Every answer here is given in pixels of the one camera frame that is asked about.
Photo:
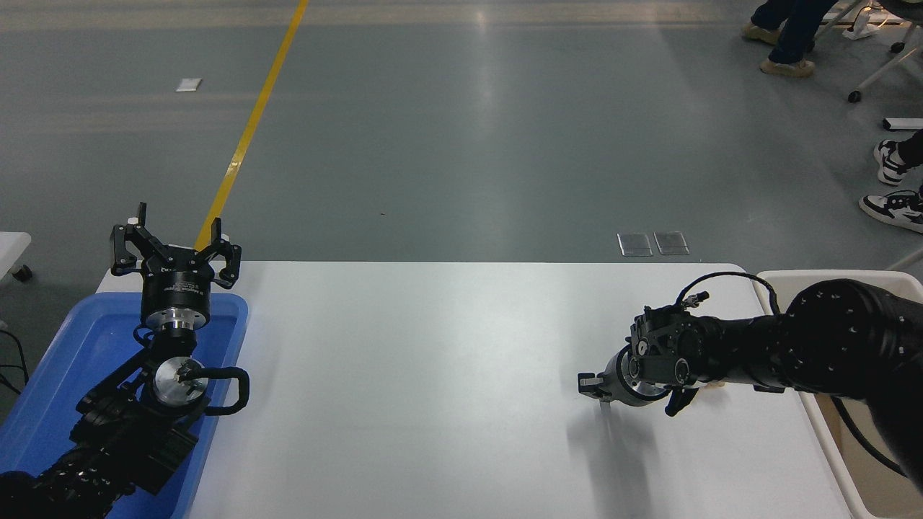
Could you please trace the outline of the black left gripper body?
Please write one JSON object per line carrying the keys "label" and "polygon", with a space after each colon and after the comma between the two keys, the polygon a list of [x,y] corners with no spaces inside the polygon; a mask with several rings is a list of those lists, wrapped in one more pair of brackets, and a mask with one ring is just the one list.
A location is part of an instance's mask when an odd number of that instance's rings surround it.
{"label": "black left gripper body", "polygon": [[214,269],[207,263],[191,265],[191,257],[178,253],[172,257],[175,259],[172,265],[158,256],[143,260],[141,314],[151,316],[165,309],[179,308],[210,316]]}

